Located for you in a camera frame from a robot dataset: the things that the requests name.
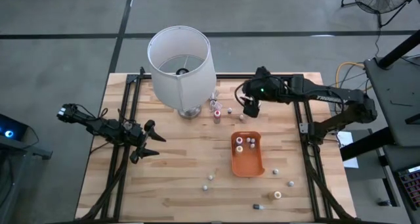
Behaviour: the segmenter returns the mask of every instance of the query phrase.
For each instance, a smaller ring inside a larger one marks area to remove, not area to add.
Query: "lamp base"
[[[179,116],[181,116],[184,119],[189,119],[189,120],[196,118],[200,114],[200,112],[201,112],[201,106],[191,108],[187,110],[186,112],[178,110]]]

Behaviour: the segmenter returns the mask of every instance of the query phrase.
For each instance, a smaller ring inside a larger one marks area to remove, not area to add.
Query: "white lampshade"
[[[166,28],[150,40],[147,54],[154,92],[163,104],[185,112],[201,106],[211,96],[216,72],[210,42],[200,31],[187,26]],[[170,61],[180,62],[179,58],[185,58],[185,63],[182,61],[172,72],[162,68]],[[199,65],[176,75],[179,68],[188,68],[188,58],[199,61]]]

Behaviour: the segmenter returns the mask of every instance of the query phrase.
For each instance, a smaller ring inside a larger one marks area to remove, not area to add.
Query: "gray concrete floor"
[[[157,32],[183,24],[203,32],[373,31],[375,16],[358,7],[340,9],[341,0],[133,0],[127,33]],[[0,34],[116,34],[126,0],[0,0]],[[387,30],[417,30],[420,4],[412,1]],[[217,72],[321,72],[334,82],[344,61],[360,62],[376,52],[376,36],[210,38]],[[407,35],[382,36],[379,56]],[[125,39],[116,72],[148,70],[149,39]],[[35,159],[20,193],[13,223],[69,221],[74,217],[92,141],[84,128],[64,124],[56,112],[67,102],[97,113],[108,75],[114,39],[0,40],[0,113],[37,131],[40,147],[54,150],[47,162]],[[420,48],[410,52],[419,54]],[[355,68],[350,76],[359,74]],[[365,76],[345,83],[359,86]],[[383,115],[368,125],[386,126]],[[378,208],[386,198],[382,182],[350,181],[358,217],[407,223],[400,208]]]

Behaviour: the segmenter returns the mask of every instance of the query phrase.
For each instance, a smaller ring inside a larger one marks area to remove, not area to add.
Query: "white lamp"
[[[198,116],[216,87],[209,40],[194,28],[173,26],[150,40],[147,55],[157,98],[183,118]]]

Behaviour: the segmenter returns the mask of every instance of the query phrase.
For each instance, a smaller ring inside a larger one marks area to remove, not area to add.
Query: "yellow cable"
[[[355,63],[355,62],[343,62],[343,63],[341,63],[339,65],[339,67],[337,68],[337,72],[335,73],[335,87],[339,87],[339,74],[340,74],[341,67],[343,67],[344,65],[347,65],[347,64],[355,65],[355,66],[357,66],[361,69],[365,68],[365,66],[363,64],[359,64],[359,63]],[[370,85],[367,89],[363,89],[363,91],[366,92],[367,90],[369,90],[371,88],[372,88],[372,85]]]

